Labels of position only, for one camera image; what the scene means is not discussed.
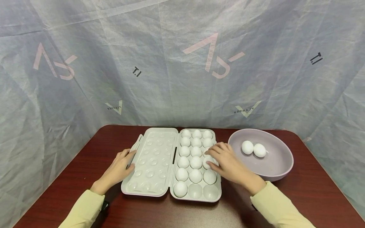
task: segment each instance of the light yellow sleeve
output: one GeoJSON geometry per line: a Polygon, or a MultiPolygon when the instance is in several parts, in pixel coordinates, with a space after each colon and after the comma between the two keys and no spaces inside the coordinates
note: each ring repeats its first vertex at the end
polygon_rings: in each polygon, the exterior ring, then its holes
{"type": "Polygon", "coordinates": [[[101,211],[104,198],[86,190],[58,228],[90,228],[101,211]]]}
{"type": "Polygon", "coordinates": [[[264,189],[251,197],[251,202],[276,228],[314,228],[291,200],[269,181],[264,189]]]}

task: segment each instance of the table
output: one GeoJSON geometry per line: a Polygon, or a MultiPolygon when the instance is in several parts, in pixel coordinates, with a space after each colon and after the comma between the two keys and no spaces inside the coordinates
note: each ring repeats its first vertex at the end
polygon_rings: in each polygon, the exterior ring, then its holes
{"type": "MultiPolygon", "coordinates": [[[[78,197],[111,164],[117,152],[130,148],[149,127],[107,125],[99,129],[65,170],[48,187],[15,228],[56,228],[78,197]]],[[[217,141],[227,142],[235,129],[212,129],[217,141]]],[[[289,131],[268,130],[288,145],[294,156],[292,171],[274,184],[317,228],[365,227],[365,223],[300,138],[289,131]]],[[[217,203],[162,197],[128,196],[115,185],[107,194],[111,202],[93,227],[272,227],[251,206],[248,195],[222,179],[222,197],[217,203]]]]}

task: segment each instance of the fabric backdrop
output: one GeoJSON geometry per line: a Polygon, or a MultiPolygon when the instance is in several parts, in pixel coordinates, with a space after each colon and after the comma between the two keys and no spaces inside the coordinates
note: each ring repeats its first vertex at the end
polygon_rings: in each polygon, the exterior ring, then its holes
{"type": "Polygon", "coordinates": [[[0,227],[107,124],[287,129],[365,217],[364,0],[1,0],[0,227]]]}

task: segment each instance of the bowl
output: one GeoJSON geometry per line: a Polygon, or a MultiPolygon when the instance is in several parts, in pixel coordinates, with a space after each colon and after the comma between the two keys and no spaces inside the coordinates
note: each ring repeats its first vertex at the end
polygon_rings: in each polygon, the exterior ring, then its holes
{"type": "Polygon", "coordinates": [[[288,146],[278,137],[258,129],[241,129],[233,133],[228,140],[237,157],[254,173],[266,181],[277,181],[284,178],[294,165],[293,154],[288,146]],[[254,145],[261,143],[266,148],[263,158],[244,154],[241,145],[249,140],[254,145]]]}

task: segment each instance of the printed logo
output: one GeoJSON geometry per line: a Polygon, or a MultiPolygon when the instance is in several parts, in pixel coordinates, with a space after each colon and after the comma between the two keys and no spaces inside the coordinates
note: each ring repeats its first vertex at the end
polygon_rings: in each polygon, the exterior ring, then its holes
{"type": "Polygon", "coordinates": [[[113,107],[113,106],[111,106],[109,103],[105,103],[105,104],[108,106],[108,110],[114,110],[114,111],[116,111],[119,115],[122,115],[122,103],[123,103],[123,101],[122,101],[122,100],[120,100],[120,101],[119,101],[119,106],[117,106],[117,107],[113,107]]]}
{"type": "MultiPolygon", "coordinates": [[[[35,56],[35,60],[34,60],[34,64],[33,64],[33,68],[38,70],[39,68],[39,64],[41,62],[41,57],[42,57],[42,54],[44,55],[45,59],[46,59],[46,62],[49,66],[49,68],[51,69],[52,73],[53,73],[53,76],[57,78],[57,74],[56,74],[56,71],[54,70],[53,66],[52,66],[52,63],[50,61],[50,59],[48,58],[48,55],[45,51],[45,49],[43,48],[43,45],[42,43],[39,43],[39,46],[38,46],[38,50],[37,50],[37,54],[35,56]]],[[[70,64],[72,63],[75,59],[77,59],[77,56],[74,56],[74,55],[71,55],[68,59],[65,60],[65,64],[70,64]]],[[[73,79],[73,77],[75,76],[75,72],[74,70],[65,65],[65,64],[62,64],[62,63],[59,63],[59,62],[53,62],[55,66],[57,67],[61,67],[63,69],[66,69],[70,72],[70,75],[68,76],[63,76],[63,75],[60,75],[59,77],[63,80],[71,80],[73,79]]]]}
{"type": "Polygon", "coordinates": [[[318,55],[316,55],[314,58],[311,59],[311,63],[312,65],[316,64],[317,62],[321,61],[323,58],[318,59],[317,61],[313,62],[317,57],[321,57],[322,55],[320,54],[320,52],[318,53],[318,55]]]}
{"type": "MultiPolygon", "coordinates": [[[[217,38],[218,38],[218,33],[215,33],[207,38],[205,38],[204,40],[188,47],[187,49],[184,49],[183,52],[188,55],[208,44],[209,45],[209,51],[208,51],[208,57],[207,57],[207,62],[205,64],[205,71],[209,72],[210,71],[210,66],[212,65],[212,60],[213,60],[213,55],[214,55],[214,50],[215,50],[215,46],[217,43],[217,38]]],[[[228,59],[229,62],[233,62],[235,60],[238,60],[239,58],[241,58],[242,56],[244,56],[245,54],[243,52],[238,53],[235,56],[232,56],[231,58],[228,59]]],[[[217,56],[217,62],[222,65],[225,68],[225,72],[223,74],[218,74],[215,71],[213,71],[212,75],[218,79],[224,78],[225,76],[228,75],[229,71],[231,70],[231,67],[224,62],[219,56],[217,56]]]]}
{"type": "Polygon", "coordinates": [[[136,66],[134,67],[134,71],[132,72],[134,75],[136,75],[138,72],[136,72],[137,70],[139,70],[136,66]]]}
{"type": "Polygon", "coordinates": [[[260,103],[261,101],[258,101],[252,108],[246,108],[246,109],[241,108],[241,106],[236,106],[236,109],[238,109],[238,111],[235,111],[234,113],[242,113],[242,115],[247,118],[251,115],[251,113],[260,103]]]}

